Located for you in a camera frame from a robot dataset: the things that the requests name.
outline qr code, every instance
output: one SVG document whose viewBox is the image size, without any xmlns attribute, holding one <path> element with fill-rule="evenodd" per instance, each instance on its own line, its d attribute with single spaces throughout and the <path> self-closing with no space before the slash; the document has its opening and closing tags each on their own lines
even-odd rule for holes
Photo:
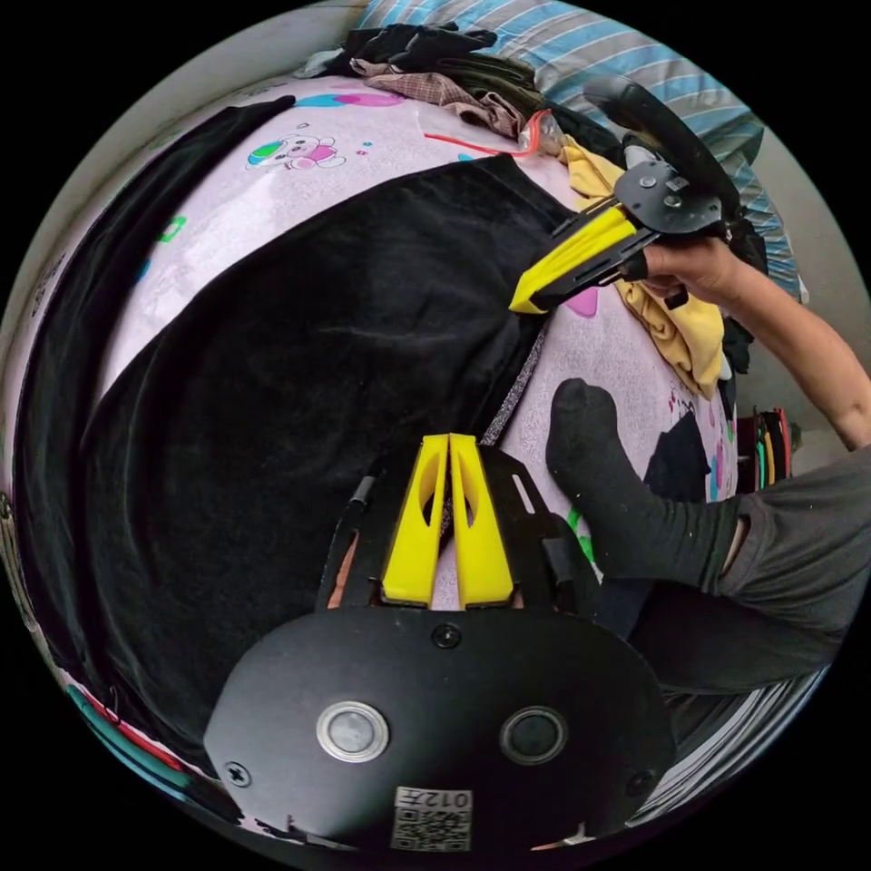
<svg viewBox="0 0 871 871">
<path fill-rule="evenodd" d="M 462 853 L 472 845 L 472 794 L 400 788 L 392 847 L 421 853 Z"/>
</svg>

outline foot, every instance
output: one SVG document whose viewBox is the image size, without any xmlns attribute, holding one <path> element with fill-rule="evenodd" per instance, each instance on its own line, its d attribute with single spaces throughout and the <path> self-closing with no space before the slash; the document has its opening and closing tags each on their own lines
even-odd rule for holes
<svg viewBox="0 0 871 871">
<path fill-rule="evenodd" d="M 580 378 L 557 388 L 547 467 L 590 527 L 605 575 L 701 588 L 719 578 L 738 523 L 737 501 L 677 503 L 651 493 L 623 451 L 607 391 Z"/>
</svg>

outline screw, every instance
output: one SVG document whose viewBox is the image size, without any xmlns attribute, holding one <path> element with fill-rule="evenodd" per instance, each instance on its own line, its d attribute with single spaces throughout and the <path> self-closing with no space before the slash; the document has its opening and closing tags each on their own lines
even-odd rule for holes
<svg viewBox="0 0 871 871">
<path fill-rule="evenodd" d="M 442 623 L 441 626 L 436 626 L 433 630 L 433 643 L 443 651 L 453 650 L 462 639 L 460 631 L 455 626 L 451 626 L 450 623 Z"/>
<path fill-rule="evenodd" d="M 224 766 L 224 770 L 230 777 L 230 783 L 232 783 L 234 787 L 244 789 L 251 785 L 251 775 L 248 773 L 248 769 L 245 768 L 244 765 L 240 765 L 238 762 L 228 762 Z"/>
<path fill-rule="evenodd" d="M 640 771 L 638 774 L 633 775 L 629 783 L 626 784 L 626 795 L 631 798 L 642 795 L 650 786 L 653 778 L 654 774 L 649 768 L 646 771 Z"/>
</svg>

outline striped pillow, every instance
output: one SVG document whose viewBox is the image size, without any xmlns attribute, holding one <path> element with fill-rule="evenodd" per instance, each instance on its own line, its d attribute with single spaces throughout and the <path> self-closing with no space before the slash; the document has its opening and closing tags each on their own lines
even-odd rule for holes
<svg viewBox="0 0 871 871">
<path fill-rule="evenodd" d="M 750 164 L 762 123 L 727 88 L 648 36 L 576 6 L 550 0 L 371 0 L 358 28 L 457 23 L 497 35 L 487 54 L 526 61 L 548 99 L 594 121 L 607 119 L 582 96 L 596 75 L 621 74 L 666 103 L 705 142 L 735 182 L 748 217 L 764 237 L 771 277 L 799 298 L 796 262 L 780 219 Z"/>
</svg>

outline cartoon bear print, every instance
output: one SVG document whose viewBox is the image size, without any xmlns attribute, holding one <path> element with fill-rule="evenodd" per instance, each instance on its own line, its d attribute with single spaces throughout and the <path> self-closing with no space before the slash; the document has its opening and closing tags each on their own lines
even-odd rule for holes
<svg viewBox="0 0 871 871">
<path fill-rule="evenodd" d="M 336 140 L 327 136 L 303 136 L 299 133 L 287 139 L 270 142 L 251 152 L 249 169 L 274 169 L 284 166 L 289 170 L 311 170 L 315 167 L 331 169 L 345 162 L 334 147 Z"/>
</svg>

